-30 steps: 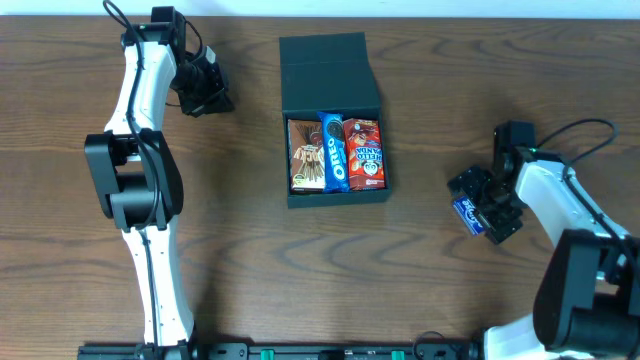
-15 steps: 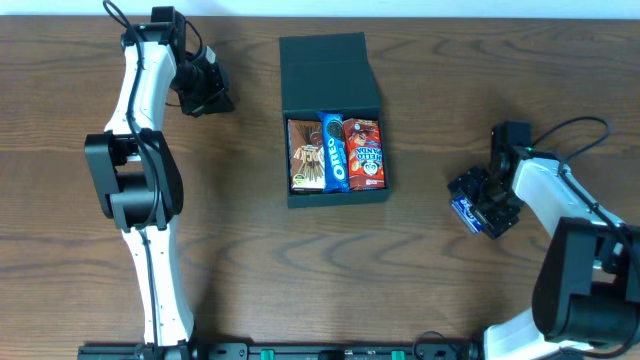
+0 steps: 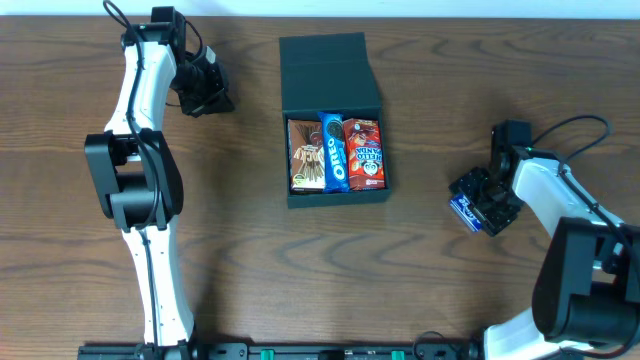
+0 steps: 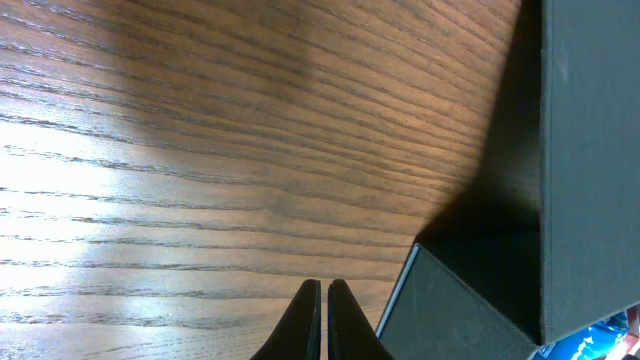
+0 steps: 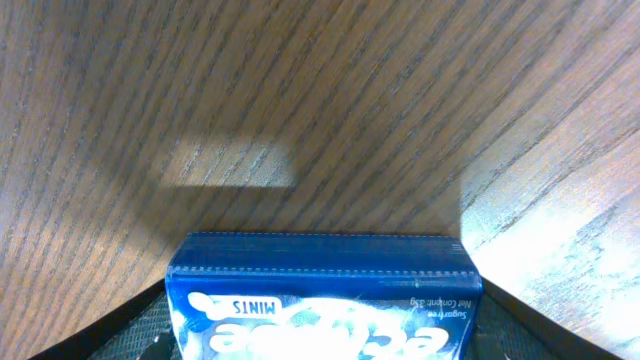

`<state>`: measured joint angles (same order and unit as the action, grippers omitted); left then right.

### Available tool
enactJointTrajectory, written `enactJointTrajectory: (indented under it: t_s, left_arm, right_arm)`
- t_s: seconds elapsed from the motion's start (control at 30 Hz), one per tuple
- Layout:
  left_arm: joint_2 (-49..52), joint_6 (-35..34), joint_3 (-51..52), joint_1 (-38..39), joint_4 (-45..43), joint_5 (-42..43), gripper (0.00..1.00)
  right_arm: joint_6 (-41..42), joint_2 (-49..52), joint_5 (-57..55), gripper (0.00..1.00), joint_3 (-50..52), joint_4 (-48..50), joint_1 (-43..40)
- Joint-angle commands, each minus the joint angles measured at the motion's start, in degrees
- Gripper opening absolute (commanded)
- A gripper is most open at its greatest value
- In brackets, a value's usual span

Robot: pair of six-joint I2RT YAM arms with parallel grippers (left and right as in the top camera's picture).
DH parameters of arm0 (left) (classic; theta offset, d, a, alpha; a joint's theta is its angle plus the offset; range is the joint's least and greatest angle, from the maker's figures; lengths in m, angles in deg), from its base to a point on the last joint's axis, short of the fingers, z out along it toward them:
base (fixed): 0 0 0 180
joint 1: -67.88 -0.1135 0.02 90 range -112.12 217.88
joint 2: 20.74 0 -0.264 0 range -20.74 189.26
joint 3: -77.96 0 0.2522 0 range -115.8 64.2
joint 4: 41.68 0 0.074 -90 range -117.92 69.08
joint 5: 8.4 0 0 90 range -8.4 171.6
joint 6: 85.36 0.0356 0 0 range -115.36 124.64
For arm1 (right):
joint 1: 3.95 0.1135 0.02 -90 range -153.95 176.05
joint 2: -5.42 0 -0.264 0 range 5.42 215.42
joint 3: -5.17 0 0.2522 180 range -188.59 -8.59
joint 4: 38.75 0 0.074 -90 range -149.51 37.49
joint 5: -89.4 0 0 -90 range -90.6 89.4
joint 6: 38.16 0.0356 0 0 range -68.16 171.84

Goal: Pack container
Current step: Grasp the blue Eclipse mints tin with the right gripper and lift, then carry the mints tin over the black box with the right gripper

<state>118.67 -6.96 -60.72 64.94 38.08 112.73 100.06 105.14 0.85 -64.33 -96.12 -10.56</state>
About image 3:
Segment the blue Eclipse gum pack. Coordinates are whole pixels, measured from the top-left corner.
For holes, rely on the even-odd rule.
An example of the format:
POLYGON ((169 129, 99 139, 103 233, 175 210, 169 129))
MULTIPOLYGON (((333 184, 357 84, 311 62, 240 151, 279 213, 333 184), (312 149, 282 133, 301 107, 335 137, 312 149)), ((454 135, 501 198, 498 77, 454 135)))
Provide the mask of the blue Eclipse gum pack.
POLYGON ((471 209, 471 203, 464 194, 459 193, 454 195, 450 199, 449 205, 472 232, 479 232, 483 229, 482 223, 474 215, 471 209))

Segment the brown Pocky box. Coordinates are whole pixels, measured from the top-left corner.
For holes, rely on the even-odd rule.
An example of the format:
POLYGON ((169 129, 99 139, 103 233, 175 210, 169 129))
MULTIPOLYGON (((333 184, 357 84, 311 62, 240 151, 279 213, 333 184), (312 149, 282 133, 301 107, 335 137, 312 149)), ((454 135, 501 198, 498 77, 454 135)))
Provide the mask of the brown Pocky box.
POLYGON ((322 192, 325 156, 321 123, 288 120, 289 162, 293 192, 322 192))

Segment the red Hello Panda box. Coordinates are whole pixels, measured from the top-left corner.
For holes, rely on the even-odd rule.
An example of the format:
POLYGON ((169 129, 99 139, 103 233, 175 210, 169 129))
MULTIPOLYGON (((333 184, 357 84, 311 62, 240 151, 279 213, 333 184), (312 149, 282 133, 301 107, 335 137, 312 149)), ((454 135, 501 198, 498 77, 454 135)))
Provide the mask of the red Hello Panda box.
POLYGON ((353 191, 385 187, 380 129, 377 121, 351 118, 343 123, 349 185, 353 191))

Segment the black gift box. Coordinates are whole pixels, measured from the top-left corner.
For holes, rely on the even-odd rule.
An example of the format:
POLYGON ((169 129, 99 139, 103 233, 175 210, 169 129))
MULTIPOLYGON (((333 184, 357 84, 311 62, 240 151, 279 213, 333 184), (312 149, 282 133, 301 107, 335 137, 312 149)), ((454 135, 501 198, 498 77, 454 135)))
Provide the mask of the black gift box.
POLYGON ((304 193, 291 189, 288 121, 316 121, 319 112, 378 122, 386 144, 382 101, 369 64, 363 33, 282 37, 280 46, 285 181, 290 209, 382 203, 392 193, 391 178, 378 190, 304 193))

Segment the blue Oreo cookie pack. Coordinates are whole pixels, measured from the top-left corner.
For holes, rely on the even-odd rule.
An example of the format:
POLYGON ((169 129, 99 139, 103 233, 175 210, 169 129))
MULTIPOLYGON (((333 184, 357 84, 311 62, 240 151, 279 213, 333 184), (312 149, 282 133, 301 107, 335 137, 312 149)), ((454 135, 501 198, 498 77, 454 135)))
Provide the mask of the blue Oreo cookie pack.
POLYGON ((325 156, 325 193, 349 191, 343 117, 337 113, 318 112, 321 121, 325 156))

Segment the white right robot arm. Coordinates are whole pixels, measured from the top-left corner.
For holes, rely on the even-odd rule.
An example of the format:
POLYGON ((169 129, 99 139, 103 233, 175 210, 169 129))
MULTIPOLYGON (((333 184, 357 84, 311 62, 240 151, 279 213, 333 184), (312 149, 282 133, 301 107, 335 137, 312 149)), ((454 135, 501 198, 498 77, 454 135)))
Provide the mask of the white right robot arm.
POLYGON ((488 167, 452 182, 450 206, 495 236, 524 206, 551 238, 530 307, 486 328, 466 359, 613 359, 639 342, 639 229, 607 211, 530 123, 492 129, 488 167))

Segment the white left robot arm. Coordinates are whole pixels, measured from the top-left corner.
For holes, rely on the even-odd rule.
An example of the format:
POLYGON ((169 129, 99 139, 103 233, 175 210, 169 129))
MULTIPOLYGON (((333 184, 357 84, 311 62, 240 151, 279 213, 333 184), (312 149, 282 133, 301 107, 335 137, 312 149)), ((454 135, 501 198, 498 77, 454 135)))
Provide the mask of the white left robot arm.
POLYGON ((84 151, 102 212, 134 262, 144 334, 134 345, 85 345, 78 356, 218 359, 224 349, 197 338, 182 282, 177 227, 184 188, 163 121, 170 92, 187 116, 233 111, 228 81, 210 47, 187 50, 194 26, 174 7, 155 7, 148 22, 133 24, 112 1, 102 5, 125 29, 120 45, 126 70, 111 119, 102 132, 87 136, 84 151))

